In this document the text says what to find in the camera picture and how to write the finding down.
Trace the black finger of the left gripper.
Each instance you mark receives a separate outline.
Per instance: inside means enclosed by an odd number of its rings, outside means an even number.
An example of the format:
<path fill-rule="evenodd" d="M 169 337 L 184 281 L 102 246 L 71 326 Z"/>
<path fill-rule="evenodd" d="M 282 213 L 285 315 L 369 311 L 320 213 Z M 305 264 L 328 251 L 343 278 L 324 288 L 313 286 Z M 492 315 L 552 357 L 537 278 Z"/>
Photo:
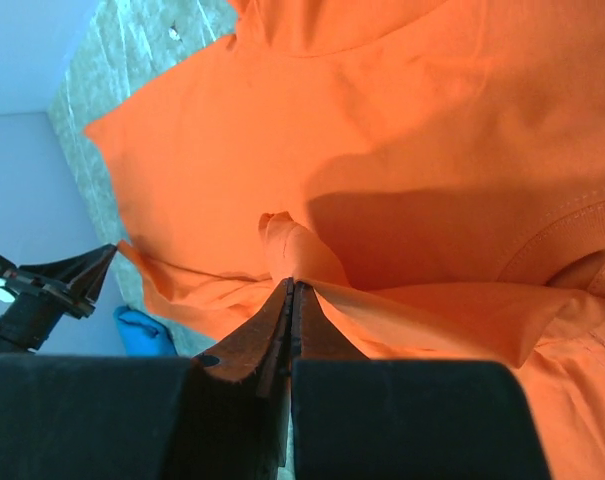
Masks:
<path fill-rule="evenodd" d="M 64 284 L 64 308 L 68 315 L 92 315 L 117 247 L 107 244 L 58 262 L 56 278 Z"/>

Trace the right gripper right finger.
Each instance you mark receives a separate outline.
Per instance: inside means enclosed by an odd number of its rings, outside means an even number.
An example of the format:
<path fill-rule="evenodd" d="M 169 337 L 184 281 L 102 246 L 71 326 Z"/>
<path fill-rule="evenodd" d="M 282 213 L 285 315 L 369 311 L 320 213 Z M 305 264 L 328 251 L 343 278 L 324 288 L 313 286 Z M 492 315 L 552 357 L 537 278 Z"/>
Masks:
<path fill-rule="evenodd" d="M 291 354 L 303 360 L 367 360 L 325 315 L 313 287 L 303 282 L 294 286 Z"/>

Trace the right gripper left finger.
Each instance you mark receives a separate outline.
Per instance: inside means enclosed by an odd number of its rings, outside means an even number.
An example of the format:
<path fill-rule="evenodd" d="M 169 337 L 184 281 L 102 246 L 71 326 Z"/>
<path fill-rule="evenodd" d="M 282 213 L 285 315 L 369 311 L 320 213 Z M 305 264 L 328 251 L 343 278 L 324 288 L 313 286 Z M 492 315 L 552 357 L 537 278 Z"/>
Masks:
<path fill-rule="evenodd" d="M 193 358 L 209 379 L 266 398 L 288 361 L 294 282 L 281 281 L 257 313 Z"/>

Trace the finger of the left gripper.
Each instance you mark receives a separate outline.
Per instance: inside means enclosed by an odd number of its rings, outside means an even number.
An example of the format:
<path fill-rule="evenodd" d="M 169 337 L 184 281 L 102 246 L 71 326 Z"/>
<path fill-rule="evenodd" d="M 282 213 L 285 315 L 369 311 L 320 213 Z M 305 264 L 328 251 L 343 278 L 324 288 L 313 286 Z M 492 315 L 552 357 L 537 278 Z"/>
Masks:
<path fill-rule="evenodd" d="M 56 278 L 59 261 L 61 260 L 44 264 L 17 266 L 0 255 L 0 279 L 7 282 L 18 280 L 31 284 L 35 282 L 38 286 L 52 286 L 61 290 L 64 284 Z"/>

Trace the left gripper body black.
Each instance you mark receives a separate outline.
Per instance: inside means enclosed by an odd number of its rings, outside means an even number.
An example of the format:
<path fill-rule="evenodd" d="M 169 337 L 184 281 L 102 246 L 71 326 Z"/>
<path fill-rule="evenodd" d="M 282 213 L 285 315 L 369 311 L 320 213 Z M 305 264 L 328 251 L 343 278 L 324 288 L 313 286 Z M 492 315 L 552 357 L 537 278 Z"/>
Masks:
<path fill-rule="evenodd" d="M 0 285 L 13 302 L 0 316 L 0 354 L 35 353 L 64 315 L 90 315 L 90 287 L 33 280 Z"/>

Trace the orange t-shirt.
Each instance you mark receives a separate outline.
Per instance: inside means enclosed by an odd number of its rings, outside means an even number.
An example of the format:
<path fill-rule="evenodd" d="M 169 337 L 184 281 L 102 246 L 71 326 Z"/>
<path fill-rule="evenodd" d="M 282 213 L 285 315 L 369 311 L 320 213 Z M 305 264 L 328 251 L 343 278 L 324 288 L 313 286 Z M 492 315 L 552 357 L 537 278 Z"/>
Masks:
<path fill-rule="evenodd" d="M 292 277 L 375 358 L 515 374 L 605 479 L 605 1 L 237 1 L 86 127 L 148 310 L 221 339 Z"/>

